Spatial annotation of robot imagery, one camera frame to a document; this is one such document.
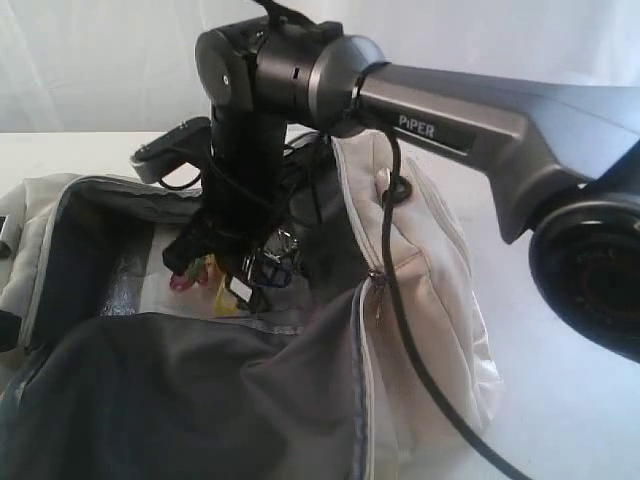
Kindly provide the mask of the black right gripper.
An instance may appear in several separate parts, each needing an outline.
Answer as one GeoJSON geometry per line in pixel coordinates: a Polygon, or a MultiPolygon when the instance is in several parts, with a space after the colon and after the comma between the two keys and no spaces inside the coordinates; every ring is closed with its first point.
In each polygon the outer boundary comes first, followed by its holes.
{"type": "Polygon", "coordinates": [[[162,252],[174,274],[207,255],[243,256],[273,225],[286,121],[269,114],[220,114],[200,135],[202,205],[162,252]]]}

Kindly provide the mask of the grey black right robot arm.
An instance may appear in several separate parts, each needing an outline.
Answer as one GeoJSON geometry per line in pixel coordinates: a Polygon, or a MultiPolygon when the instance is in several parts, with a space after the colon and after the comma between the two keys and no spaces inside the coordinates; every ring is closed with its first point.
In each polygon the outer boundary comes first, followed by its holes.
{"type": "Polygon", "coordinates": [[[490,183],[501,236],[531,231],[529,264],[572,329],[639,357],[639,91],[396,65],[338,23],[259,17],[195,46],[211,132],[195,154],[205,200],[164,251],[236,258],[265,236],[288,123],[348,138],[395,134],[490,183]]]}

